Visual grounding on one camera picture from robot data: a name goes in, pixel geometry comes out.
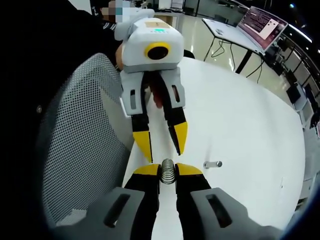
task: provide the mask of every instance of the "small metal cylinder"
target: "small metal cylinder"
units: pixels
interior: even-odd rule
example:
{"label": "small metal cylinder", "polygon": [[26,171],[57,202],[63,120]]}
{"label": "small metal cylinder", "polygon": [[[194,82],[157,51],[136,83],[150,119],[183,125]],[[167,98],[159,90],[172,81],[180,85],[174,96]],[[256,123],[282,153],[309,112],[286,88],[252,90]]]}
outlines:
{"label": "small metal cylinder", "polygon": [[209,168],[220,168],[222,166],[222,161],[205,161],[203,167],[205,169]]}

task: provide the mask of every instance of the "mesh chair back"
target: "mesh chair back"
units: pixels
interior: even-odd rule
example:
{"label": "mesh chair back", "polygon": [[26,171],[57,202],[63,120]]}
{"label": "mesh chair back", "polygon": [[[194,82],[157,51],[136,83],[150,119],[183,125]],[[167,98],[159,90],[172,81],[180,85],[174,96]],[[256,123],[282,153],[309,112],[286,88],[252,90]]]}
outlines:
{"label": "mesh chair back", "polygon": [[42,201],[51,228],[121,186],[134,142],[121,92],[119,73],[98,53],[75,70],[50,103],[37,152],[44,159]]}

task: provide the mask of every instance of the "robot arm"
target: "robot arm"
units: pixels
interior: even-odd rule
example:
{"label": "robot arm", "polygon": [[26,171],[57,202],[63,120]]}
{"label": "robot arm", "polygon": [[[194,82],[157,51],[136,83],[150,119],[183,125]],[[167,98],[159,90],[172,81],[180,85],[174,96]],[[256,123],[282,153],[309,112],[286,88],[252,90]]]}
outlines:
{"label": "robot arm", "polygon": [[178,67],[184,55],[184,39],[176,29],[154,18],[151,9],[133,8],[131,13],[129,21],[119,23],[115,29],[116,39],[123,40],[121,97],[126,114],[132,119],[133,137],[152,163],[144,89],[151,81],[161,95],[176,151],[179,155],[184,152],[188,125],[183,111],[185,90]]}

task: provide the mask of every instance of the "metal spring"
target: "metal spring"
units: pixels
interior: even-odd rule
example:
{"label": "metal spring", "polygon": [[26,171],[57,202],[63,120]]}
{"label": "metal spring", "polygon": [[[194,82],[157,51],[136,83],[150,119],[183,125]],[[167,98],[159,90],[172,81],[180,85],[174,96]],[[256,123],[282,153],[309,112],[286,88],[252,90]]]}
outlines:
{"label": "metal spring", "polygon": [[173,184],[176,181],[175,164],[171,159],[165,159],[161,164],[161,182],[164,184]]}

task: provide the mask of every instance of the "metal bolt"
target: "metal bolt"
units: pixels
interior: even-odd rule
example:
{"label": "metal bolt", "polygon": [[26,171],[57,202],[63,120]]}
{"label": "metal bolt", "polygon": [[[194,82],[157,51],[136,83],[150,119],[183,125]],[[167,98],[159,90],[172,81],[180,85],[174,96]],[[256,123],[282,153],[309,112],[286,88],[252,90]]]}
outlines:
{"label": "metal bolt", "polygon": [[209,168],[220,168],[222,166],[222,161],[205,161],[203,167],[205,169]]}
{"label": "metal bolt", "polygon": [[38,114],[40,114],[42,112],[42,107],[40,105],[36,108],[36,112]]}

